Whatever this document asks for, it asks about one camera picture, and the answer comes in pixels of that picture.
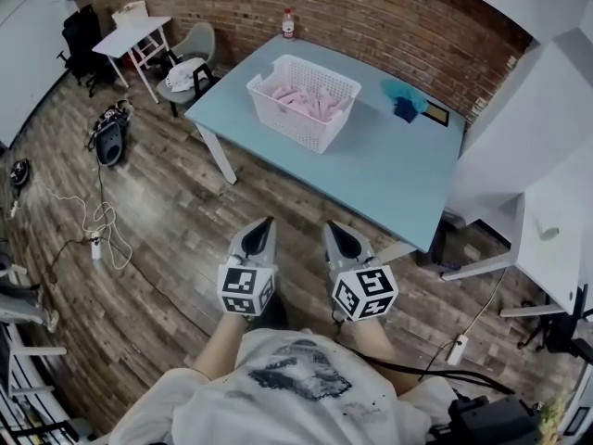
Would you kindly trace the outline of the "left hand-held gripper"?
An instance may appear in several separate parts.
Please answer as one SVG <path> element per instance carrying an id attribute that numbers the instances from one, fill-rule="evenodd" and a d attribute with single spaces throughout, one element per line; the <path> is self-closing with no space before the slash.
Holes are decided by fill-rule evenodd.
<path id="1" fill-rule="evenodd" d="M 251 222 L 234 235 L 231 255 L 218 270 L 217 296 L 225 313 L 257 317 L 264 312 L 275 291 L 276 248 L 273 217 Z"/>

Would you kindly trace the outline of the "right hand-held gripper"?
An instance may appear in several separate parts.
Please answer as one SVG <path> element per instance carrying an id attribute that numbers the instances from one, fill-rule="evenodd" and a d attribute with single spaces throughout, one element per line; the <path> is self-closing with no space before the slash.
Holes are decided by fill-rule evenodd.
<path id="1" fill-rule="evenodd" d="M 369 240 L 353 227 L 328 221 L 322 231 L 326 260 L 363 263 L 372 256 Z M 387 265 L 359 267 L 340 273 L 334 281 L 333 301 L 349 321 L 357 322 L 386 314 L 398 295 L 392 270 Z"/>

